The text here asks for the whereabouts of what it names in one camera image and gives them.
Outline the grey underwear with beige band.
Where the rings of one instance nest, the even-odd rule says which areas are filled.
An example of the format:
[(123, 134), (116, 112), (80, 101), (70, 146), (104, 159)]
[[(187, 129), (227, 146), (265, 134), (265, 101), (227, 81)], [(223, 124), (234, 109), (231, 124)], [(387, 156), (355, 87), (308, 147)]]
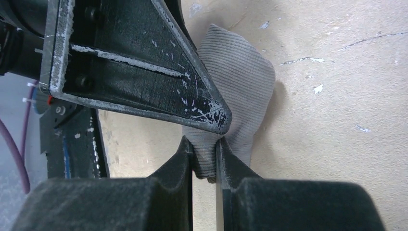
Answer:
[(232, 112), (225, 138), (232, 153), (251, 163), (254, 135), (265, 117), (275, 70), (244, 37), (211, 24), (198, 55)]

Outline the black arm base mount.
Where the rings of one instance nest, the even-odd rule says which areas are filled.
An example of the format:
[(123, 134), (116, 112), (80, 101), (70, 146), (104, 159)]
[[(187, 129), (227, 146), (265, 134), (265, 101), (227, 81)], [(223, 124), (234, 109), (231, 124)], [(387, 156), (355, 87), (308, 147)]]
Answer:
[(52, 98), (39, 125), (49, 179), (110, 176), (96, 109)]

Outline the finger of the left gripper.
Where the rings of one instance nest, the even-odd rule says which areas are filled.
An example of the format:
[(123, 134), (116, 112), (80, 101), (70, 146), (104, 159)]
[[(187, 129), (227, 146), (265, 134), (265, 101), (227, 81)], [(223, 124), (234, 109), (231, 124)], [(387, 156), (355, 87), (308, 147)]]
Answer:
[(50, 0), (40, 89), (82, 106), (216, 134), (232, 120), (179, 0)]

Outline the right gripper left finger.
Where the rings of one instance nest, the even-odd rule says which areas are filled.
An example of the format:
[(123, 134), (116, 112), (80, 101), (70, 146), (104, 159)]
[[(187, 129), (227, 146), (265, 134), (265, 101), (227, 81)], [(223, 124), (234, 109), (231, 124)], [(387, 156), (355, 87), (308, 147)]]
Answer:
[(50, 179), (28, 196), (14, 231), (191, 231), (192, 145), (145, 178)]

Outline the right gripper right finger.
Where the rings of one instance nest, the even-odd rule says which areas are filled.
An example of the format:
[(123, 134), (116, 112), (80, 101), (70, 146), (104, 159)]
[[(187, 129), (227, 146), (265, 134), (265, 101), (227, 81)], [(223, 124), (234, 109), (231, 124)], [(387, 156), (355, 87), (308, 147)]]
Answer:
[(219, 231), (383, 231), (369, 194), (348, 182), (265, 179), (216, 144)]

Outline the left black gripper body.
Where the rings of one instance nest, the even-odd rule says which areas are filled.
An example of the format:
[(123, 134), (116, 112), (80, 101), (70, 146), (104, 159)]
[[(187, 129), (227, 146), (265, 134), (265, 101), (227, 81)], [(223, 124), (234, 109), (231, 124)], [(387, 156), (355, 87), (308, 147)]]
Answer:
[(47, 0), (0, 2), (0, 74), (39, 80)]

